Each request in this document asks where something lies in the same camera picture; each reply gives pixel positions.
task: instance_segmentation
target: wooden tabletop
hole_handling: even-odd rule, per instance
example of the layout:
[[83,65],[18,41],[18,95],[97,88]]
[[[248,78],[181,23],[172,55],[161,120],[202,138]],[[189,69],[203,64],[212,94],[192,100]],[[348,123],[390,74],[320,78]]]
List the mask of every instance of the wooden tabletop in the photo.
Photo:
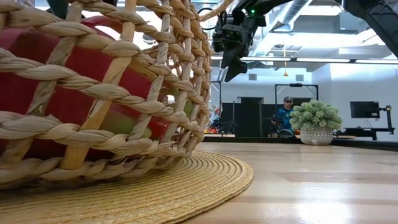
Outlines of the wooden tabletop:
[[333,136],[335,139],[355,139],[355,136]]
[[396,224],[398,153],[300,144],[201,143],[247,162],[251,186],[188,224]]
[[205,137],[228,137],[228,138],[235,138],[234,134],[228,133],[228,134],[205,134]]

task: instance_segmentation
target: woven placemat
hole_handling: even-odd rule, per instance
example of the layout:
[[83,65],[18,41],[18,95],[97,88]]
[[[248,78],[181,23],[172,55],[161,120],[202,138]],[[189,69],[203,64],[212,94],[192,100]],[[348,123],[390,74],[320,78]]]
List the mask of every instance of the woven placemat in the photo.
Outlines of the woven placemat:
[[194,152],[174,169],[136,180],[51,192],[1,192],[0,223],[178,223],[237,196],[245,163]]

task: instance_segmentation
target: person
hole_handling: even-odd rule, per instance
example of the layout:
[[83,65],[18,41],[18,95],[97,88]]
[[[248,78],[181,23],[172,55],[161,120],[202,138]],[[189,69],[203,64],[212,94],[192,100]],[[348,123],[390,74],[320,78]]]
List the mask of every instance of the person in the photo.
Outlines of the person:
[[284,107],[279,108],[275,114],[275,118],[271,121],[272,124],[276,125],[276,121],[281,121],[281,129],[287,129],[293,131],[292,125],[290,124],[290,113],[293,112],[293,98],[286,96],[284,98]]

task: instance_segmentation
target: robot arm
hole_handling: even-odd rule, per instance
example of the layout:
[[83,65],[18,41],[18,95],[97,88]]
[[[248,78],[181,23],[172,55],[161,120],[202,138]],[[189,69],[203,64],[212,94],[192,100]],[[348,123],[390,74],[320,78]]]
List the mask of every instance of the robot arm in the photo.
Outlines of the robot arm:
[[[247,57],[258,27],[266,26],[264,14],[274,7],[291,0],[240,0],[232,14],[224,13],[213,34],[213,48],[224,52],[221,68],[229,67],[225,82],[236,75],[246,73],[246,63],[240,58]],[[391,52],[398,57],[398,15],[385,0],[335,0],[344,9],[366,21],[375,33],[386,43]]]

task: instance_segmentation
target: apple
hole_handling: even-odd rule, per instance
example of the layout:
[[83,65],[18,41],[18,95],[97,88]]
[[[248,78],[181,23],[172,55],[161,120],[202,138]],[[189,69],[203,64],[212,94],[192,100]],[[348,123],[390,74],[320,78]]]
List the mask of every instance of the apple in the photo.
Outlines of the apple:
[[[174,99],[175,99],[175,100],[177,100],[179,94],[180,94],[180,90],[179,90],[178,88],[175,88],[175,87],[172,87],[172,88],[171,88],[171,95],[174,96]],[[173,109],[175,109],[176,104],[175,104],[175,103],[172,104],[171,107],[172,107]],[[192,103],[192,100],[190,100],[190,99],[188,98],[187,101],[185,102],[185,106],[184,106],[184,110],[183,110],[183,111],[184,111],[184,113],[185,113],[188,117],[190,117],[190,115],[191,115],[191,113],[192,113],[192,110],[193,110],[193,103]]]
[[[108,36],[104,32],[95,29],[95,26],[120,25],[104,16],[83,19],[82,23],[92,28],[97,34]],[[27,58],[40,63],[46,63],[60,38],[49,35],[33,28],[13,29],[7,28],[0,35],[0,47],[10,51],[16,57]],[[75,47],[69,56],[65,66],[80,75],[101,81],[112,62],[110,57],[99,50],[83,49]],[[1,73],[0,82],[0,111],[12,111],[26,114],[32,101],[38,81],[22,78],[13,73]],[[131,95],[147,98],[151,81],[145,76],[126,69],[119,85],[127,89]],[[75,123],[82,125],[93,104],[93,98],[77,90],[67,90],[59,86],[45,110],[63,123]],[[100,129],[112,131],[115,134],[129,134],[137,124],[140,112],[126,106],[113,103],[106,115]],[[160,139],[167,130],[169,123],[161,117],[153,116],[148,127],[144,131],[144,138]],[[45,158],[48,156],[63,156],[65,146],[54,141],[36,139],[27,157]],[[5,149],[4,141],[0,141],[0,154]],[[112,154],[104,151],[90,150],[87,159],[109,158]]]

